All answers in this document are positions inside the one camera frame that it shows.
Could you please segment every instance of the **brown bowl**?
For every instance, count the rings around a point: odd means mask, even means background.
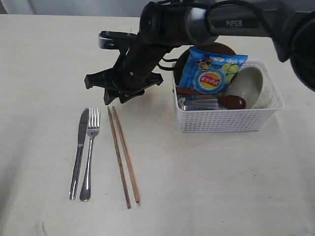
[[[200,49],[202,51],[208,52],[208,53],[217,53],[217,54],[223,54],[223,55],[236,55],[236,53],[231,49],[230,47],[214,42],[210,45],[206,46],[197,46],[197,49]],[[182,73],[184,66],[188,60],[188,57],[190,55],[189,49],[184,51],[183,54],[178,58],[176,64],[175,64],[175,69],[174,69],[174,79],[175,79],[175,84],[178,85],[181,78],[182,78]]]

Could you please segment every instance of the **chopsticks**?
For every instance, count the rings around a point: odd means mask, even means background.
[[[122,143],[123,150],[124,150],[124,155],[125,155],[125,158],[126,158],[126,163],[127,163],[129,176],[130,176],[130,181],[131,181],[131,186],[132,186],[132,190],[133,190],[133,194],[134,194],[134,199],[135,199],[136,203],[139,203],[140,202],[140,197],[139,197],[139,192],[138,192],[136,179],[134,177],[133,168],[132,168],[132,164],[131,164],[131,161],[130,161],[129,153],[128,153],[128,150],[127,150],[127,146],[126,146],[125,137],[124,137],[124,134],[123,134],[123,131],[122,131],[122,127],[120,125],[120,121],[119,121],[119,118],[118,118],[118,115],[117,115],[117,112],[116,112],[116,109],[115,109],[114,106],[113,106],[113,114],[114,114],[114,118],[115,118],[116,123],[117,123],[120,141]]]
[[[129,194],[128,194],[128,190],[127,190],[127,184],[126,184],[125,174],[124,174],[123,165],[122,165],[122,159],[120,157],[120,152],[119,152],[119,148],[118,148],[118,142],[117,142],[117,136],[116,136],[116,132],[115,132],[115,126],[114,126],[112,114],[110,112],[109,107],[107,107],[107,112],[108,112],[110,127],[111,127],[111,130],[112,130],[112,135],[113,135],[115,151],[116,151],[116,155],[117,155],[117,161],[118,161],[120,176],[121,176],[122,182],[123,182],[123,188],[124,188],[124,194],[125,194],[125,199],[126,199],[126,203],[127,203],[127,208],[129,209],[129,208],[131,208],[130,199],[129,199]]]
[[[123,151],[124,151],[124,155],[125,155],[125,158],[126,158],[126,164],[127,164],[127,168],[128,168],[128,172],[129,172],[129,176],[130,176],[130,181],[131,181],[131,186],[132,186],[132,190],[133,190],[133,194],[134,194],[134,199],[135,199],[136,203],[139,203],[140,202],[140,197],[139,197],[138,187],[137,187],[137,183],[136,183],[136,180],[135,180],[135,177],[134,177],[130,156],[129,156],[128,149],[127,149],[126,142],[125,142],[125,137],[124,137],[123,130],[122,130],[122,127],[121,127],[121,124],[120,124],[120,121],[119,121],[119,118],[118,118],[118,115],[117,115],[117,111],[116,111],[114,106],[112,108],[113,108],[114,120],[116,121],[116,125],[117,125],[117,128],[118,128],[120,141],[121,141],[121,144],[122,144],[122,147],[123,147]],[[112,114],[111,114],[111,111],[110,111],[109,107],[107,107],[107,111],[108,111],[108,117],[109,117],[109,121],[110,121],[110,126],[111,126],[111,129],[112,129],[112,135],[113,135],[113,139],[114,139],[114,145],[115,145],[115,150],[116,150],[119,170],[120,170],[120,174],[121,174],[121,178],[122,178],[122,182],[123,182],[123,188],[124,188],[127,208],[131,208],[129,195],[128,195],[128,190],[127,190],[127,186],[126,186],[126,179],[125,179],[124,170],[123,170],[123,166],[122,166],[122,160],[121,160],[121,157],[120,157],[120,152],[119,152],[119,147],[118,147],[118,142],[117,142],[117,136],[116,136],[116,132],[115,132],[115,126],[114,126]]]

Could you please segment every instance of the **table surface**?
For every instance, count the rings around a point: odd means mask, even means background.
[[[103,89],[83,79],[112,67],[102,30],[137,33],[138,18],[0,15],[0,235],[315,235],[315,93],[280,63],[267,38],[220,37],[263,60],[286,106],[258,132],[182,134],[170,72],[126,104],[115,101],[140,192],[126,208]],[[178,57],[175,49],[167,58]],[[92,198],[69,201],[77,127],[101,108]],[[80,184],[87,146],[84,149]]]

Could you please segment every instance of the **potato chip bag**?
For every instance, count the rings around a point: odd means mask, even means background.
[[[224,92],[248,57],[208,53],[195,47],[189,51],[178,87],[204,94]]]

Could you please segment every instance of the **knife handle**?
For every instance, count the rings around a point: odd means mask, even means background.
[[[70,200],[74,200],[75,196],[77,194],[82,152],[83,152],[83,146],[78,146],[77,147],[77,155],[75,157],[75,162],[74,162],[71,187],[70,187],[70,197],[69,197]]]

